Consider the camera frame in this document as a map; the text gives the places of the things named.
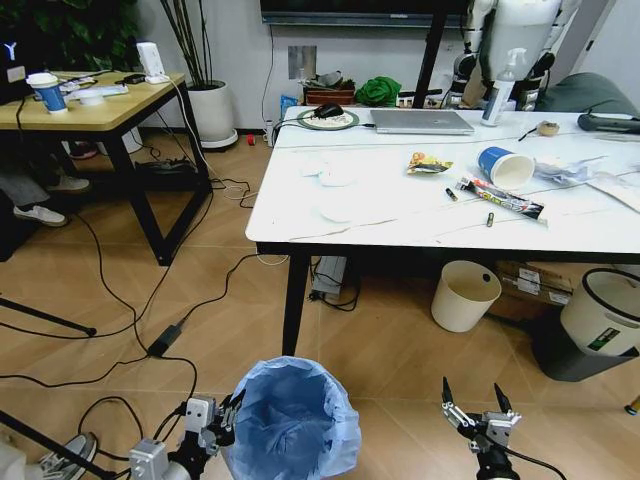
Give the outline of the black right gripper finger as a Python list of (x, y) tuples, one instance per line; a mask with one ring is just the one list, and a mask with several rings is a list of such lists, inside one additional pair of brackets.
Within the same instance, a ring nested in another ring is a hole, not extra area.
[(494, 391), (499, 406), (499, 412), (495, 414), (495, 421), (500, 427), (512, 430), (521, 420), (522, 415), (513, 409), (508, 396), (497, 383), (494, 384)]
[(441, 406), (444, 417), (454, 429), (467, 440), (473, 440), (476, 436), (476, 421), (455, 404), (446, 376), (442, 378)]

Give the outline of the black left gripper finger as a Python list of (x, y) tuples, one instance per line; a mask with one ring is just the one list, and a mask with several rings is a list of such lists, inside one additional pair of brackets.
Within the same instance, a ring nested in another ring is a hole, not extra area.
[(232, 393), (225, 397), (218, 409), (221, 426), (233, 426), (235, 417), (242, 407), (246, 390), (242, 389), (239, 393)]

